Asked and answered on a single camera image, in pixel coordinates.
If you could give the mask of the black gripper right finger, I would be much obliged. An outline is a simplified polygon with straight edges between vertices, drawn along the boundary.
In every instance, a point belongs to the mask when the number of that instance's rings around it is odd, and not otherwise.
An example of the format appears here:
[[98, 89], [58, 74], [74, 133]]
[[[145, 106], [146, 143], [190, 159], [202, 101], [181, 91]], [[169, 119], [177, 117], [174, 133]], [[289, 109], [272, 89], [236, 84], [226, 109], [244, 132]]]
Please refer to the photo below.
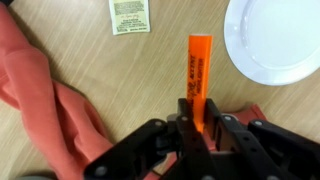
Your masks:
[[226, 179], [320, 180], [320, 144], [249, 116], [222, 114], [211, 99], [205, 123], [216, 149], [226, 154], [220, 166]]

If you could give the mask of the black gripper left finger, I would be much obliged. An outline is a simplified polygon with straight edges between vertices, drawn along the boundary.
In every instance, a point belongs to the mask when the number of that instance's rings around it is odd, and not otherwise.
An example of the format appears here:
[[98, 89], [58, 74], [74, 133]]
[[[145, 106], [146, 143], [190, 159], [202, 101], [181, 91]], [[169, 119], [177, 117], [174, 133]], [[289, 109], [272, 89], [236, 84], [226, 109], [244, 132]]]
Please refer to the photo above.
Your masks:
[[217, 180], [208, 147], [191, 119], [187, 101], [169, 121], [151, 119], [90, 163], [84, 180], [143, 180], [167, 158], [176, 161], [159, 180]]

